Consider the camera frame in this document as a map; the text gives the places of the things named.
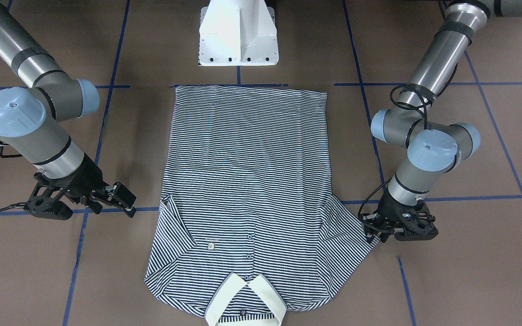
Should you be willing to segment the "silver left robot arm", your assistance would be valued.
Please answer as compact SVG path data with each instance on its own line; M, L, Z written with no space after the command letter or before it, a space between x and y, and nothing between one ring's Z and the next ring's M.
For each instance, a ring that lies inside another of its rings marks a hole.
M444 174L471 157L480 147L478 130L467 123L443 125L429 121L428 111L457 69L458 62L491 17L522 17L522 0L454 0L444 21L407 83L390 92L392 108L371 121L373 137L406 149L406 157L373 213L360 213L369 243L432 240L438 235L435 217L425 202Z

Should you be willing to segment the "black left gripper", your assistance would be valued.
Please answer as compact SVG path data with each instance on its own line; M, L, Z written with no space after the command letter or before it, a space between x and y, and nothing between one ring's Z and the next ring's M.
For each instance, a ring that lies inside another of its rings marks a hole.
M412 214L414 212L413 206L406 206L396 200L386 190L378 204L377 210L374 213L360 213L360 221L364 230L365 236L378 235L380 242L385 243L390 238L390 229L386 229L390 225L392 228L403 228L407 231L412 231L410 217L404 217L403 214Z

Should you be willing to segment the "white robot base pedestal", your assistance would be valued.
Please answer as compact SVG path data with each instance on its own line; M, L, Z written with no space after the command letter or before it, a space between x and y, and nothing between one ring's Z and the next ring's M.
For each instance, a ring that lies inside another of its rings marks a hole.
M275 0L210 1L200 10L199 65L277 65L276 8Z

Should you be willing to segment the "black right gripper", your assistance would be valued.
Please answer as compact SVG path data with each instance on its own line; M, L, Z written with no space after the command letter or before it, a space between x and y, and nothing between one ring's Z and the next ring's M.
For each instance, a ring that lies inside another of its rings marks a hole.
M127 217L135 216L136 196L123 183L109 186L103 180L102 170L84 154L81 165L70 175L59 179L59 185L68 188L66 197L99 214L104 206L116 208Z

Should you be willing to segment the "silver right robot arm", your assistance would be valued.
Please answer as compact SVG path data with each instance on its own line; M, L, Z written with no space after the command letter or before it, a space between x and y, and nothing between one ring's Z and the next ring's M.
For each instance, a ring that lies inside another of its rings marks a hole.
M120 182L106 183L95 161L60 125L97 111L95 85L72 79L2 3L0 57L26 84L0 90L0 148L12 147L36 169L29 198L0 212L22 209L35 217L66 221L73 215L62 202L67 198L95 214L112 206L134 217L133 192Z

